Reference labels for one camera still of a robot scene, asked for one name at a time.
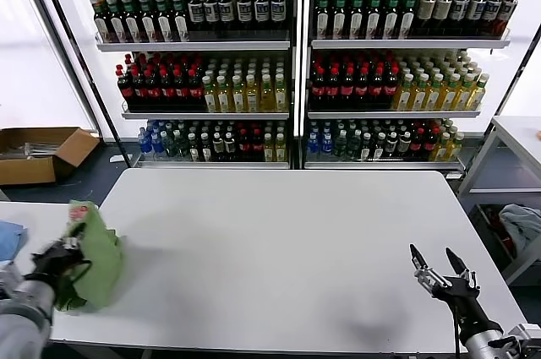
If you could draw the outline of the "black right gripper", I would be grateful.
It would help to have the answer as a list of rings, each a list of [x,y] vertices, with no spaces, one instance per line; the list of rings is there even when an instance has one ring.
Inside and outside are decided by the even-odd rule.
[[[451,267],[458,277],[444,278],[427,264],[414,244],[409,247],[415,268],[414,277],[433,298],[447,304],[457,320],[458,335],[463,345],[474,335],[486,331],[493,330],[503,335],[500,325],[490,320],[478,303],[480,286],[476,272],[470,270],[458,255],[448,247],[445,249]]]

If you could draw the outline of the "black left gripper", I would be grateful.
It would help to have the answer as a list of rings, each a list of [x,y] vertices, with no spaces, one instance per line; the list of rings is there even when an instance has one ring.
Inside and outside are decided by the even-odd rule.
[[[91,267],[92,262],[84,257],[80,248],[85,237],[86,224],[76,223],[67,229],[62,239],[54,241],[41,253],[34,253],[32,263],[34,269],[24,280],[34,280],[50,286],[58,292],[63,283],[63,278],[71,271],[83,266],[83,272],[76,277],[78,280]]]

